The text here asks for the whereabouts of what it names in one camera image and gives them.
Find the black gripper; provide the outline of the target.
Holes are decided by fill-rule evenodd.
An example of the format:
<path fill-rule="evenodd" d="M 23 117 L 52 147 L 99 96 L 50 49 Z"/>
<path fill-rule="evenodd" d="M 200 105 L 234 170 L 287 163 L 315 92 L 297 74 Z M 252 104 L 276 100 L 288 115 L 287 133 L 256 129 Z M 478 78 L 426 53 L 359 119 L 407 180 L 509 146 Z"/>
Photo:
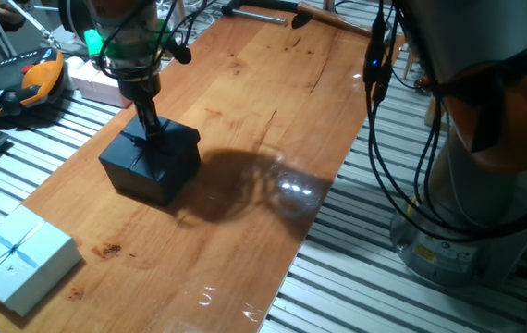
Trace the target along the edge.
<path fill-rule="evenodd" d="M 161 91 L 160 75 L 155 74 L 141 80 L 118 79 L 117 83 L 121 95 L 134 102 L 145 137 L 152 142 L 161 140 L 164 132 L 152 100 Z"/>

